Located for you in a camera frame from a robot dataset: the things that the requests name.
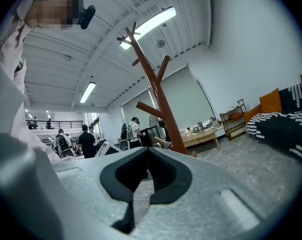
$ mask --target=wooden table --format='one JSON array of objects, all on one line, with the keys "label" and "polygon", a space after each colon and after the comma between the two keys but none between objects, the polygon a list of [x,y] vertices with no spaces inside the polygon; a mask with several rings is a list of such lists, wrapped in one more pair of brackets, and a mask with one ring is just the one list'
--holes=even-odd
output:
[{"label": "wooden table", "polygon": [[217,129],[212,127],[197,133],[192,133],[191,135],[182,138],[183,144],[187,148],[213,139],[217,148],[220,150],[220,145],[217,140],[216,131]]}]

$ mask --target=backpack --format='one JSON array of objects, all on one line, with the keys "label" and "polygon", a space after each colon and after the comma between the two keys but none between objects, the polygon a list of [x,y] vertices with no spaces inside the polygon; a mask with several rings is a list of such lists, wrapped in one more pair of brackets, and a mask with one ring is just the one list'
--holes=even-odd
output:
[{"label": "backpack", "polygon": [[121,140],[131,140],[133,138],[131,126],[125,122],[121,127]]},{"label": "backpack", "polygon": [[69,149],[69,145],[68,145],[65,137],[63,137],[62,135],[60,135],[58,137],[58,141],[59,141],[59,145],[60,145],[62,151]]}]

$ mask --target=railing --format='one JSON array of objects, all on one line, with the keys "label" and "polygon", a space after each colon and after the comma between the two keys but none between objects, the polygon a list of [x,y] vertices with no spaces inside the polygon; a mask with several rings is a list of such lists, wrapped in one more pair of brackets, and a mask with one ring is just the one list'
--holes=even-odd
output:
[{"label": "railing", "polygon": [[30,130],[53,130],[53,129],[75,129],[82,128],[83,121],[41,121],[41,120],[25,120]]}]

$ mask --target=table leg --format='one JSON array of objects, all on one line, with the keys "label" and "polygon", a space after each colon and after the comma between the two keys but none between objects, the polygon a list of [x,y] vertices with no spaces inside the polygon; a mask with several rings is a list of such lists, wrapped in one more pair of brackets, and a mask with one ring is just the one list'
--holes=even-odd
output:
[{"label": "table leg", "polygon": [[217,137],[214,138],[214,143],[216,144],[217,148],[221,150]]}]

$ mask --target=wooden coat rack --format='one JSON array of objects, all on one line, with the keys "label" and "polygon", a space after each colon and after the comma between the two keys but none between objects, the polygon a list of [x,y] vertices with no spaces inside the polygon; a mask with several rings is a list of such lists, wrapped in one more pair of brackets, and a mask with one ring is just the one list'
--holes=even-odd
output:
[{"label": "wooden coat rack", "polygon": [[157,110],[149,105],[146,105],[140,101],[137,102],[136,108],[145,111],[151,115],[154,115],[158,118],[161,118],[164,120],[167,131],[169,133],[171,142],[172,142],[172,150],[182,153],[182,154],[187,154],[187,149],[184,146],[184,143],[182,141],[182,137],[180,135],[176,120],[172,114],[172,111],[170,109],[169,103],[167,101],[167,98],[162,90],[162,87],[160,85],[163,75],[166,71],[166,68],[168,66],[170,57],[168,55],[165,55],[161,64],[161,67],[159,69],[159,73],[156,74],[152,70],[145,54],[143,53],[140,45],[138,44],[136,38],[134,35],[140,35],[139,33],[136,32],[137,29],[137,23],[134,22],[132,31],[126,27],[125,31],[130,38],[130,41],[125,40],[124,37],[118,37],[117,40],[123,43],[126,43],[128,45],[133,46],[134,51],[137,55],[137,59],[133,62],[132,66],[135,66],[139,62],[142,65],[142,68],[146,74],[146,77],[150,83],[151,89],[154,93],[156,102],[159,106],[160,110]]}]

